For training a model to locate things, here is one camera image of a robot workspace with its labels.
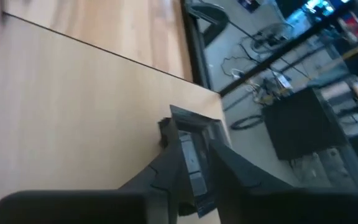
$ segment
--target floor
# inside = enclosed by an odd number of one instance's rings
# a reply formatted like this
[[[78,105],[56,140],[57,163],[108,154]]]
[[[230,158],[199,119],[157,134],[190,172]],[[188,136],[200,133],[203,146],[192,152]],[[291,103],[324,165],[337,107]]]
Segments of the floor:
[[[261,5],[261,7],[252,14],[242,8],[236,0],[206,0],[204,2],[210,2],[225,8],[225,11],[229,14],[230,20],[250,34],[256,33],[259,29],[269,24],[282,21],[273,5],[268,2],[265,2],[265,4]],[[200,21],[201,28],[205,28],[207,25],[206,22]],[[221,36],[206,49],[206,57],[209,63],[209,71],[214,90],[219,91],[230,82],[233,82],[232,77],[225,75],[225,73],[230,73],[232,68],[249,70],[254,66],[248,60],[240,58],[227,60],[225,64],[223,64],[223,68],[221,68],[221,64],[225,57],[245,56],[243,51],[237,45],[243,37],[244,34],[241,31],[234,26],[229,25]],[[287,62],[292,62],[298,58],[299,55],[306,53],[309,49],[310,45],[304,44],[298,47],[295,51],[284,56],[284,59]],[[322,51],[308,60],[305,60],[302,64],[299,64],[297,69],[309,75],[310,78],[313,78],[317,76],[317,74],[314,74],[316,68],[322,67],[329,61],[331,61],[331,58],[327,52]],[[285,65],[284,61],[279,60],[274,64],[274,67],[280,69]],[[266,71],[261,75],[271,75],[271,73]],[[300,88],[309,81],[308,78],[304,77],[294,69],[287,71],[285,75],[292,78],[291,84],[294,88]],[[223,98],[224,107],[227,107],[246,93],[246,88],[244,86],[238,88],[236,91]],[[248,98],[226,112],[226,121],[227,124],[230,125],[238,119],[258,113],[260,113],[259,106],[252,101],[252,98]],[[292,171],[287,162],[279,161],[276,157],[267,129],[263,124],[244,131],[230,130],[230,137],[233,148],[237,153],[289,184],[295,186],[309,184],[305,181],[305,175],[310,175],[311,178],[318,178],[315,173],[303,174],[303,177],[300,178],[299,175],[296,175]]]

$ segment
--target black cable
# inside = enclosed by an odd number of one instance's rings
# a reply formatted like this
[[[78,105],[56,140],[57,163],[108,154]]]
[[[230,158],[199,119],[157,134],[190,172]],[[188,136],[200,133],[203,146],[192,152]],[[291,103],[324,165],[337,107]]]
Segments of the black cable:
[[[351,118],[353,119],[353,121],[341,121],[341,123],[345,125],[358,125],[358,120],[354,117],[354,114],[351,115]]]
[[[245,30],[243,30],[243,29],[241,29],[239,26],[237,26],[235,23],[233,23],[232,21],[229,21],[229,23],[230,23],[232,26],[234,26],[235,28],[239,29],[241,32],[243,32],[246,36],[248,36],[248,37],[251,38],[252,40],[256,41],[253,35],[250,35],[250,34],[247,33]],[[284,63],[286,63],[287,65],[290,64],[290,63],[287,62],[284,58],[280,58],[280,59],[281,59]],[[307,75],[307,74],[301,72],[301,71],[300,71],[299,69],[297,69],[296,67],[292,67],[292,68],[293,68],[294,70],[296,70],[297,72],[299,72],[300,74],[302,74],[304,77],[309,78],[309,75]]]
[[[296,49],[294,49],[294,51],[295,51],[295,53],[296,53],[296,56],[297,56],[298,58],[300,58],[298,51],[297,51]],[[281,58],[281,60],[283,60],[283,62],[285,62],[287,65],[290,65],[284,58]],[[299,69],[297,69],[295,66],[292,66],[292,69],[294,69],[295,71],[299,72],[299,73],[302,74],[304,77],[306,77],[307,79],[310,80],[309,73],[308,73],[308,71],[307,71],[305,65],[303,64],[303,62],[301,62],[301,64],[302,64],[303,69],[305,69],[305,72],[306,72],[307,74],[301,72],[301,71],[300,71]]]
[[[221,63],[221,69],[222,69],[222,71],[223,71],[223,73],[224,73],[225,75],[228,75],[228,76],[231,76],[231,75],[232,75],[231,73],[227,73],[227,72],[225,71],[224,67],[223,67],[223,65],[224,65],[224,63],[225,63],[226,61],[230,61],[230,60],[232,60],[232,59],[234,59],[234,60],[246,59],[246,60],[248,60],[248,61],[250,61],[250,62],[253,62],[252,59],[250,60],[250,59],[247,58],[247,57],[235,57],[235,56],[232,56],[232,57],[229,57],[229,58],[225,57],[225,58],[223,59],[223,62]]]
[[[242,100],[248,98],[250,95],[252,95],[252,92],[248,92],[247,94],[245,94],[244,96],[240,97],[238,100],[236,100],[235,102],[233,102],[232,104],[230,104],[227,108],[224,108],[223,111],[226,112],[229,109],[235,107],[237,104],[239,104]]]
[[[249,120],[253,120],[255,119],[254,122],[250,123],[250,124],[247,124],[247,125],[241,125],[242,123],[246,122],[246,121],[249,121]],[[232,123],[230,125],[230,128],[232,130],[235,130],[235,131],[240,131],[240,130],[247,130],[247,129],[250,129],[250,128],[253,128],[259,124],[262,124],[264,122],[264,118],[262,115],[251,115],[251,116],[248,116],[246,118],[242,118],[234,123]]]

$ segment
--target desk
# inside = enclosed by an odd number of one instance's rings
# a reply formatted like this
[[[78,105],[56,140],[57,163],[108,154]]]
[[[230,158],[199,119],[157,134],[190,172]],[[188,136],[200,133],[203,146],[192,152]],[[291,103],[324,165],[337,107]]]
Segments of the desk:
[[[192,81],[180,0],[5,0],[5,11]]]
[[[177,105],[211,118],[217,93],[13,17],[0,30],[0,198],[116,189],[161,150]],[[219,223],[217,211],[180,223]]]

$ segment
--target cable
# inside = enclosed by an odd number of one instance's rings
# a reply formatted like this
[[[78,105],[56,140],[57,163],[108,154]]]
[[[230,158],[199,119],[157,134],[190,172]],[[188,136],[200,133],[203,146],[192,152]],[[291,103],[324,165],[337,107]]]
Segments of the cable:
[[[252,95],[252,93],[248,92],[247,94],[245,94],[244,96],[242,96],[238,100],[236,100],[234,103],[230,104],[227,108],[224,108],[223,111],[227,112],[228,110],[230,110],[231,108],[233,108],[237,104],[239,104],[242,100],[248,98],[250,95]]]
[[[247,35],[248,37],[250,37],[252,40],[254,39],[254,36],[250,35],[249,33],[247,33],[245,30],[241,29],[241,27],[237,26],[235,23],[233,23],[232,21],[229,21],[229,23],[234,26],[235,28],[239,29],[241,32],[243,32],[245,35]]]
[[[284,58],[281,58],[281,60],[283,60],[283,62],[285,62],[287,65],[290,65],[290,63],[288,63]],[[303,65],[303,68],[305,69],[305,72],[307,73],[307,70],[306,70],[306,68],[305,68],[305,65],[302,63],[302,65]],[[292,67],[292,69],[294,69],[295,71],[297,71],[297,72],[299,72],[300,74],[302,74],[304,77],[306,77],[308,80],[311,80],[311,78],[309,77],[309,73],[308,74],[305,74],[305,73],[303,73],[303,72],[301,72],[299,69],[297,69],[295,66],[294,67]]]
[[[298,58],[300,58],[301,56],[299,55],[299,52],[297,51],[297,49],[294,49],[294,51],[295,51],[295,53],[296,53],[296,56],[297,56]],[[310,78],[310,76],[309,76],[309,72],[308,72],[308,70],[306,69],[306,66],[304,65],[303,61],[301,62],[301,65],[302,65],[302,67],[303,67],[303,70],[306,72],[305,77],[306,77],[308,80],[311,80],[311,78]]]
[[[358,120],[354,117],[354,115],[352,115],[351,118],[353,119],[353,121],[341,121],[341,123],[344,125],[358,125]]]
[[[249,121],[249,120],[253,120],[253,119],[255,119],[254,122],[247,124],[247,125],[241,125],[242,123]],[[242,131],[242,130],[247,130],[247,129],[256,127],[257,125],[262,124],[263,122],[264,122],[264,119],[263,119],[262,115],[259,115],[259,114],[251,115],[251,116],[242,118],[242,119],[232,123],[230,125],[230,128],[235,131]]]

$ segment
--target black plastic part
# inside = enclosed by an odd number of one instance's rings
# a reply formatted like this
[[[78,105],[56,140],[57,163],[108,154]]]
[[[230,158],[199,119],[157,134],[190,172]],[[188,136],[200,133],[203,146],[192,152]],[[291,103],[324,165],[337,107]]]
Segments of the black plastic part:
[[[209,148],[221,223],[358,223],[358,190],[294,189],[220,142]]]
[[[125,183],[119,190],[163,192],[166,195],[165,209],[168,223],[176,223],[179,203],[187,203],[184,198],[192,198],[191,191],[186,189],[188,179],[185,175],[185,164],[179,148],[168,148],[158,155],[144,170]]]
[[[213,184],[208,168],[208,146],[212,139],[229,144],[220,120],[207,118],[190,111],[171,106],[172,119],[163,129],[168,145],[178,144],[186,164],[186,179],[192,191],[193,205],[202,217],[216,208]]]
[[[226,96],[230,92],[234,91],[236,88],[241,86],[244,82],[249,80],[255,75],[258,75],[260,72],[263,72],[264,70],[268,69],[272,63],[274,63],[276,60],[280,59],[285,54],[289,53],[292,49],[302,44],[304,41],[312,37],[313,35],[319,33],[323,29],[330,26],[332,22],[334,22],[339,17],[343,16],[345,13],[349,12],[351,9],[354,9],[356,7],[356,0],[350,0],[347,3],[344,3],[341,7],[339,7],[337,10],[335,10],[331,15],[329,15],[327,18],[323,19],[321,22],[315,24],[313,27],[308,29],[306,32],[301,34],[299,37],[289,41],[287,44],[285,44],[283,47],[279,48],[274,54],[272,54],[269,58],[266,58],[263,62],[261,62],[259,65],[255,66],[253,69],[248,71],[245,75],[245,77],[239,78],[238,80],[232,82],[227,87],[223,88],[219,92],[221,97]]]
[[[288,71],[289,69],[297,66],[302,61],[306,60],[307,58],[310,58],[314,54],[317,54],[319,51],[326,49],[327,46],[328,46],[328,44],[324,44],[314,50],[311,50],[310,52],[308,52],[308,53],[302,55],[300,58],[296,59],[294,62],[288,64],[286,67],[282,68],[279,72],[284,73],[284,72]]]
[[[193,3],[187,5],[188,12],[197,18],[204,19],[210,25],[203,32],[204,44],[207,48],[229,24],[229,16],[223,8],[210,3]]]
[[[0,223],[168,223],[159,208],[167,208],[162,191],[26,191],[0,201]]]
[[[318,90],[306,88],[262,109],[281,160],[292,160],[348,144],[336,115]]]
[[[231,103],[229,106],[223,109],[224,112],[229,111],[231,108],[235,107],[237,104],[239,104],[241,101],[245,100],[246,98],[252,96],[252,92],[247,92],[244,96],[240,97],[235,102]]]

